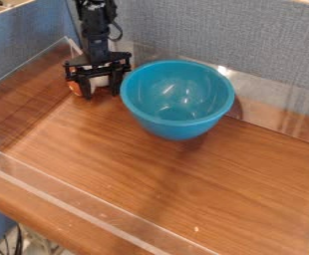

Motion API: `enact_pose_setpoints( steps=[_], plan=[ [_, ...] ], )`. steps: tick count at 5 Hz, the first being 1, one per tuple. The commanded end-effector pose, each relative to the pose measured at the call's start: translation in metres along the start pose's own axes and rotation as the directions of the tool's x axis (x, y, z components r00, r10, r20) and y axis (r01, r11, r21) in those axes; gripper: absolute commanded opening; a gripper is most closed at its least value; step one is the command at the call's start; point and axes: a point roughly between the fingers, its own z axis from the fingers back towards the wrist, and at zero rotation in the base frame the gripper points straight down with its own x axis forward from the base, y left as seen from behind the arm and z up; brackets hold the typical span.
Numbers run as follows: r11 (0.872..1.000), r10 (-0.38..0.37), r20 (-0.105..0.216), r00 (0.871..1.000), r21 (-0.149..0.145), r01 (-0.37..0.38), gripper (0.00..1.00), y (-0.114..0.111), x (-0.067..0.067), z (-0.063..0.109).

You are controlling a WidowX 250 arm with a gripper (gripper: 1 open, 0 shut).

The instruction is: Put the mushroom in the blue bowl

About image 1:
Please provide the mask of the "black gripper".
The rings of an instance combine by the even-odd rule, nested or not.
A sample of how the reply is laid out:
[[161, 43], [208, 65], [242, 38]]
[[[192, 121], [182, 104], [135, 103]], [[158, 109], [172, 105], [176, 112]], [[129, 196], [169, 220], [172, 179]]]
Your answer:
[[130, 52], [113, 52], [106, 61], [94, 65], [87, 55], [82, 54], [65, 63], [66, 80], [79, 83], [82, 96], [87, 100], [93, 98], [90, 78], [110, 76], [111, 94], [117, 96], [121, 93], [125, 73], [131, 70], [131, 57]]

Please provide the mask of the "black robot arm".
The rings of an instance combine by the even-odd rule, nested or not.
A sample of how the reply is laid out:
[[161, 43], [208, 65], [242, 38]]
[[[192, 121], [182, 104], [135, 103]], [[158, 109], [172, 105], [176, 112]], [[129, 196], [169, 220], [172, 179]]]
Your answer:
[[71, 89], [79, 89], [79, 95], [87, 100], [93, 98], [91, 79], [109, 77], [111, 94], [121, 93], [121, 85], [126, 72], [131, 70], [130, 52], [114, 52], [109, 43], [122, 40], [123, 35], [111, 38], [110, 26], [119, 32], [122, 27], [115, 22], [118, 6], [115, 0], [75, 0], [79, 20], [82, 21], [82, 36], [85, 53], [63, 65], [66, 81]]

